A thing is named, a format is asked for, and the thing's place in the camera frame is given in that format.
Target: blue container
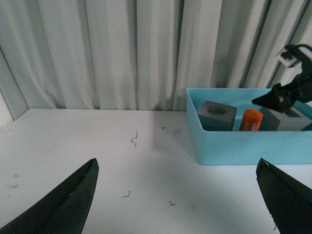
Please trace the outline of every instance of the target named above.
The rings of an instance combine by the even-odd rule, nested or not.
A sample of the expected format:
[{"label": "blue container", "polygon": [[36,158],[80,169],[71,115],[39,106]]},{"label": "blue container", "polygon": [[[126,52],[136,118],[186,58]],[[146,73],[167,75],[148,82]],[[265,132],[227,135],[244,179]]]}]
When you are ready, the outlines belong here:
[{"label": "blue container", "polygon": [[[203,165],[257,164],[264,158],[272,164],[312,163],[312,131],[240,132],[246,109],[261,107],[252,99],[270,89],[188,88],[186,115],[197,158]],[[196,113],[205,101],[237,107],[233,131],[205,131]],[[312,107],[296,102],[295,107],[312,119]]]}]

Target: white tabletop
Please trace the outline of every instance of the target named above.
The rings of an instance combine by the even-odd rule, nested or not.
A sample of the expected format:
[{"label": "white tabletop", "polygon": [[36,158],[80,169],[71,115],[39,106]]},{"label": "white tabletop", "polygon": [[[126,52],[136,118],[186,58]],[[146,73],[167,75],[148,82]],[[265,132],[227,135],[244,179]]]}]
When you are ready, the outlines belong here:
[{"label": "white tabletop", "polygon": [[[199,165],[185,112],[153,111],[27,111],[0,132],[0,227],[92,158],[84,234],[278,233],[256,165]],[[312,187],[312,165],[278,167]]]}]

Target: curtain fold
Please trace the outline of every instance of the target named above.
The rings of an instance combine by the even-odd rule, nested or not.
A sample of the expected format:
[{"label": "curtain fold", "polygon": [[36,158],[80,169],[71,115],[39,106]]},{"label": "curtain fold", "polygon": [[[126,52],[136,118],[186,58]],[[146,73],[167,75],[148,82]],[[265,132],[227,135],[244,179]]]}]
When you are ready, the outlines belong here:
[{"label": "curtain fold", "polygon": [[185,110],[185,89],[210,87],[221,1],[185,1],[174,110]]},{"label": "curtain fold", "polygon": [[289,42],[312,44],[311,4],[0,1],[0,89],[15,119],[28,107],[182,111],[188,87],[288,83],[300,67],[275,55]]},{"label": "curtain fold", "polygon": [[135,0],[87,0],[97,97],[101,109],[137,109]]},{"label": "curtain fold", "polygon": [[98,109],[84,0],[39,0],[61,97],[69,109]]},{"label": "curtain fold", "polygon": [[172,110],[181,0],[137,0],[138,107]]},{"label": "curtain fold", "polygon": [[249,68],[266,0],[223,0],[211,87],[239,88]]},{"label": "curtain fold", "polygon": [[31,108],[65,107],[37,1],[0,1],[0,47]]}]

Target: gray cube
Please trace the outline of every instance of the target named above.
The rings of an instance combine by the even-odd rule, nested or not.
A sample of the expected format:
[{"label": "gray cube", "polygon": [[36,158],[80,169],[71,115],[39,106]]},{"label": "gray cube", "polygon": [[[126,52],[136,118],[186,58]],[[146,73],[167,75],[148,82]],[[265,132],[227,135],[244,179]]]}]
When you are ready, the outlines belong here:
[{"label": "gray cube", "polygon": [[301,131],[312,123],[312,120],[292,107],[289,113],[280,113],[262,108],[263,119],[259,131]]},{"label": "gray cube", "polygon": [[197,110],[203,129],[207,131],[232,131],[237,108],[217,102],[205,101]]}]

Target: orange cap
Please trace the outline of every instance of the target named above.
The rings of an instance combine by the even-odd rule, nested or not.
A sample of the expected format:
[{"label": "orange cap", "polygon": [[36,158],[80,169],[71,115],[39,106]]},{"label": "orange cap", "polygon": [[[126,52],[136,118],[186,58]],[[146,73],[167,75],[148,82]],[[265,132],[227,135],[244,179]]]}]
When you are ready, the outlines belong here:
[{"label": "orange cap", "polygon": [[255,109],[248,109],[244,112],[240,131],[258,131],[263,114]]}]

